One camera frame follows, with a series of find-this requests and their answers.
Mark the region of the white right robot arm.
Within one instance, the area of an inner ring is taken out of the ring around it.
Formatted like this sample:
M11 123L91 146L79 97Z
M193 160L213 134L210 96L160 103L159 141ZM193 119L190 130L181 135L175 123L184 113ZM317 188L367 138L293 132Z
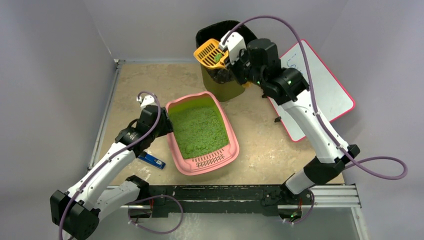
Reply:
M273 99L300 127L315 151L315 157L302 170L290 176L282 185L286 195L298 195L304 190L324 185L338 177L349 157L360 150L338 136L318 107L312 84L293 67L283 67L277 46L267 38L220 42L219 48L229 57L225 66L241 84L253 83L264 95Z

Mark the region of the pink and green litter box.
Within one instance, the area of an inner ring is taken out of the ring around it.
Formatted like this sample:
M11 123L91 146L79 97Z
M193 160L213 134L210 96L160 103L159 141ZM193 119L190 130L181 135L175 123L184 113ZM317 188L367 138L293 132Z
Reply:
M183 97L180 97L176 100L170 101L166 104L165 109L168 112L169 107L172 105L177 105L180 103L184 103L188 100L202 98L204 96L209 96L215 101L220 113L222 115L222 119L226 128L227 136L229 139L229 144L206 155L202 155L195 158L184 159L181 155L180 149L176 142L174 132L167 134L167 142L169 149L171 151L171 155L173 161L176 165L176 168L184 175L194 176L205 174L216 169L219 169L232 161L234 161L240 152L239 143L233 127L224 112L220 102L217 98L209 91L203 91L200 93L189 94Z

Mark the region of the green litter clump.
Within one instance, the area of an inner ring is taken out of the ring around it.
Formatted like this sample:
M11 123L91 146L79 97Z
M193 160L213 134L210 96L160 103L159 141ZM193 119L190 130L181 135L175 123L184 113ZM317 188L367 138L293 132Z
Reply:
M215 63L219 63L222 57L223 57L223 54L222 54L222 53L217 53L217 54L213 57L213 60L214 60L214 62L215 62Z

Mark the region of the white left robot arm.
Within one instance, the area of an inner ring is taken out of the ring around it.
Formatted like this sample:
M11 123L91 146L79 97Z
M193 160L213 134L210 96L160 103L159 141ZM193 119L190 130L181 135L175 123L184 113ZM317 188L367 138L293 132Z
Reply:
M114 190L108 191L107 187L155 139L172 131L164 107L155 103L142 106L139 118L118 133L106 154L81 180L68 190L56 190L51 195L51 218L59 227L58 238L62 240L68 233L76 240L86 240L110 213L127 203L149 198L149 183L135 175Z

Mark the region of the yellow litter scoop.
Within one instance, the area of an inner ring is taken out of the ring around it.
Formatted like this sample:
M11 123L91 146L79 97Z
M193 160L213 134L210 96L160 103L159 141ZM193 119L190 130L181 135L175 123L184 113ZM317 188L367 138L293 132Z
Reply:
M246 63L248 61L247 50L241 50L239 60L237 60L234 64L231 64L228 53L219 49L220 41L221 40L213 38L207 40L194 51L193 56L206 69L228 70L233 73L239 85L245 88L250 86L248 83L249 64ZM222 58L218 63L215 63L214 56L217 53L222 53Z

